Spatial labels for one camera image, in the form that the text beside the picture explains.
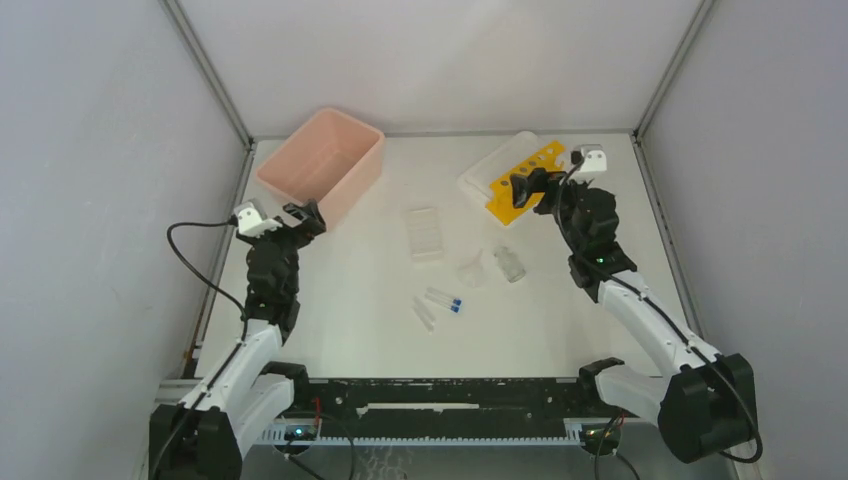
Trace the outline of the translucent white bin lid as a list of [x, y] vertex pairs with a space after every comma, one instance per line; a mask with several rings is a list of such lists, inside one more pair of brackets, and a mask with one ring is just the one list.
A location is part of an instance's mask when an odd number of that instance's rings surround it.
[[466, 169], [457, 179], [458, 188], [473, 205], [484, 208], [493, 198], [490, 185], [542, 146], [534, 133], [519, 132]]

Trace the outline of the yellow test tube rack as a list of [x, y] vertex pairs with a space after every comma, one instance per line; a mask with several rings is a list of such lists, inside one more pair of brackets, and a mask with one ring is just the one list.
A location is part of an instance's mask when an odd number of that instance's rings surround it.
[[552, 141], [513, 165], [488, 185], [491, 198], [486, 210], [501, 226], [513, 226], [565, 174], [565, 151], [559, 141]]

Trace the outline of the pink plastic storage bin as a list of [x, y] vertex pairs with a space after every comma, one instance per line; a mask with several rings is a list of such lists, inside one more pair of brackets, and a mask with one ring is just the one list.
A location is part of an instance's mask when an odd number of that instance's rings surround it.
[[385, 135], [333, 108], [316, 112], [257, 169], [280, 204], [309, 200], [334, 229], [382, 173]]

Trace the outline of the small clear glass bottle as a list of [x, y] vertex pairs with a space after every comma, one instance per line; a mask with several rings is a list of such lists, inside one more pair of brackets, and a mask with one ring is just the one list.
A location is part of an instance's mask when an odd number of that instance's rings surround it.
[[494, 248], [493, 256], [507, 282], [516, 283], [526, 276], [523, 263], [510, 248], [499, 245]]

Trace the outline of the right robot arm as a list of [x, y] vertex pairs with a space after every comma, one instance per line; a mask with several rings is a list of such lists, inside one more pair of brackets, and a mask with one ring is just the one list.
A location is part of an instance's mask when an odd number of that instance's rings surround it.
[[[642, 375], [615, 357], [585, 365], [577, 391], [582, 410], [602, 416], [615, 406], [650, 422], [683, 463], [713, 454], [757, 462], [764, 443], [751, 364], [740, 354], [719, 352], [664, 310], [617, 241], [615, 196], [543, 168], [513, 174], [509, 184], [515, 208], [540, 195], [533, 210], [554, 218], [571, 252], [576, 286], [626, 328], [659, 372]], [[755, 445], [751, 456], [731, 453], [748, 442]]]

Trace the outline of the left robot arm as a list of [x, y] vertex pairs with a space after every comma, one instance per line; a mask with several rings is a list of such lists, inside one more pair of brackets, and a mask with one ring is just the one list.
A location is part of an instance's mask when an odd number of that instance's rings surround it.
[[247, 453], [279, 414], [298, 417], [311, 407], [305, 367], [273, 358], [300, 310], [299, 251], [325, 233], [326, 223], [313, 199], [283, 210], [296, 225], [267, 216], [256, 200], [237, 206], [225, 222], [249, 247], [244, 299], [214, 289], [236, 306], [240, 331], [209, 374], [177, 403], [151, 414], [151, 479], [237, 479]]

